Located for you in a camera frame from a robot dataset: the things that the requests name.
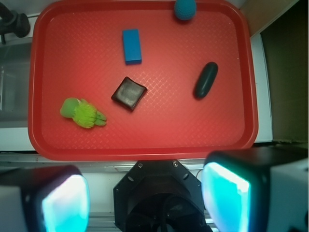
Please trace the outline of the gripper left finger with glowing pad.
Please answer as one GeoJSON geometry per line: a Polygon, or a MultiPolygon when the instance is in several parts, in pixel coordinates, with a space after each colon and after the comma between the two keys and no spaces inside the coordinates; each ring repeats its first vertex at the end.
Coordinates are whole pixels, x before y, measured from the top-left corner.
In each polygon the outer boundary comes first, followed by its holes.
{"type": "Polygon", "coordinates": [[[88,182],[73,165],[0,174],[2,232],[85,232],[89,213],[88,182]]]}

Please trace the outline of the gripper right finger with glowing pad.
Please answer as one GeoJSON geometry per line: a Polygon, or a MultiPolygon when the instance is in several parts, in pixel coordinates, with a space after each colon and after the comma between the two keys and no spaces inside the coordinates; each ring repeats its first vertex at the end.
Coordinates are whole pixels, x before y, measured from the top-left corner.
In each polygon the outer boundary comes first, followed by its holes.
{"type": "Polygon", "coordinates": [[[295,146],[211,152],[201,174],[206,210],[221,232],[306,232],[309,154],[295,146]]]}

